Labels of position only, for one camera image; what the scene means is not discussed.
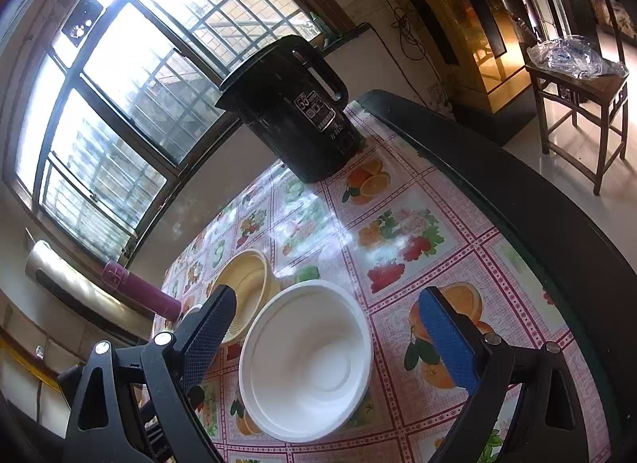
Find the tablecloth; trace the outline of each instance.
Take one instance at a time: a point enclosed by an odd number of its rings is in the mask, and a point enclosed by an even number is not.
[[[605,461],[609,436],[592,375],[525,261],[476,205],[400,136],[355,102],[345,112],[365,140],[346,167],[320,183],[303,184],[276,162],[166,271],[162,291],[187,310],[206,300],[232,256],[256,249],[270,260],[282,288],[309,277],[333,281],[356,297],[367,317],[374,348],[369,389],[338,432],[314,443],[284,443],[260,432],[238,389],[241,345],[223,348],[203,381],[205,401],[197,414],[224,460],[427,462],[467,398],[454,387],[417,318],[419,290],[436,285],[481,330],[494,330],[509,344],[560,344],[582,404],[590,460]],[[157,317],[154,334],[176,324]],[[518,394],[519,387],[508,392],[480,462],[496,458]]]

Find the kettle handle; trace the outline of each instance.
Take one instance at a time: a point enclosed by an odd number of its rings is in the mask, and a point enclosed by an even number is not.
[[[327,83],[327,85],[334,92],[336,97],[334,100],[335,105],[343,110],[348,104],[350,96],[347,91],[345,83],[335,73],[323,56],[304,38],[298,35],[288,35],[286,37],[290,42],[292,51],[298,52],[308,63],[309,67],[314,68],[314,71]]]

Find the blue gripper pad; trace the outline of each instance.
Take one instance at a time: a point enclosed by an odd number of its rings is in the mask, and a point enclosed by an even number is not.
[[[184,354],[184,375],[181,385],[185,393],[198,386],[212,364],[219,345],[230,327],[236,312],[236,294],[225,292]]]
[[[480,382],[474,365],[475,354],[429,288],[420,291],[418,313],[451,379],[472,395]]]

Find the wooden chair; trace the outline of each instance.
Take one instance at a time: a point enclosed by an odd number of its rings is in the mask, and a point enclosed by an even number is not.
[[[561,26],[559,25],[559,17],[555,10],[555,4],[553,0],[547,0],[549,8],[555,21],[555,28],[559,35],[563,35]],[[619,60],[625,63],[625,57],[623,54],[623,45],[620,37],[619,27],[617,26],[617,20],[613,12],[613,7],[610,0],[604,0],[608,6],[608,12],[610,14],[611,23],[613,25],[613,31],[617,43],[617,51],[619,53]],[[515,23],[516,33],[520,42],[520,48],[522,49],[522,55],[524,56],[525,68],[531,77],[531,84],[533,85],[533,93],[535,95],[535,102],[537,105],[537,118],[539,119],[539,133],[541,136],[542,153],[549,154],[549,151],[553,151],[559,156],[562,156],[571,165],[577,168],[582,174],[589,178],[593,183],[593,194],[599,195],[601,188],[601,181],[604,173],[608,170],[615,158],[619,155],[620,159],[625,159],[626,146],[628,141],[628,88],[627,78],[622,78],[617,75],[604,75],[594,80],[578,80],[572,77],[542,70],[538,68],[527,54],[527,48],[537,44],[537,38],[534,33],[524,24],[523,20],[517,16],[512,16]],[[554,95],[546,91],[546,87],[551,83],[555,83],[557,86],[557,94]],[[568,107],[571,111],[567,112],[563,117],[557,120],[551,127],[547,124],[547,115],[544,106],[544,99],[553,100]],[[587,109],[584,109],[580,102],[583,99],[588,99],[601,108],[601,116],[592,114]],[[613,125],[613,120],[616,115],[622,110],[622,128],[619,130]],[[555,145],[550,141],[550,134],[560,125],[563,124],[569,117],[572,119],[573,125],[577,125],[577,115],[581,114],[582,117],[593,122],[601,129],[600,137],[600,153],[598,156],[597,170],[593,172],[590,168],[586,167],[575,157],[571,156],[564,149]],[[621,136],[621,142],[619,147],[606,159],[608,150],[608,132],[613,131]]]

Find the tiled floor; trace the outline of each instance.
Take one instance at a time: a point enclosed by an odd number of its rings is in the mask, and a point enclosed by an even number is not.
[[[617,60],[614,38],[601,33],[600,42],[604,56]],[[593,195],[593,184],[576,168],[553,152],[547,156],[542,155],[537,119],[531,121],[504,148],[552,181],[582,208],[619,248],[633,269],[637,270],[637,48],[624,45],[624,50],[626,63],[631,71],[628,79],[629,103],[632,108],[632,114],[629,115],[628,148],[625,161],[617,158],[606,172],[599,197]],[[595,107],[599,109],[593,104],[590,110],[599,115],[598,111],[594,111]],[[547,102],[549,120],[559,118],[567,110],[559,104]],[[620,115],[616,118],[615,125],[621,125]],[[567,120],[557,128],[551,139],[595,171],[600,145],[600,129],[596,125],[579,117],[576,128]],[[618,144],[619,137],[611,131],[608,155]]]

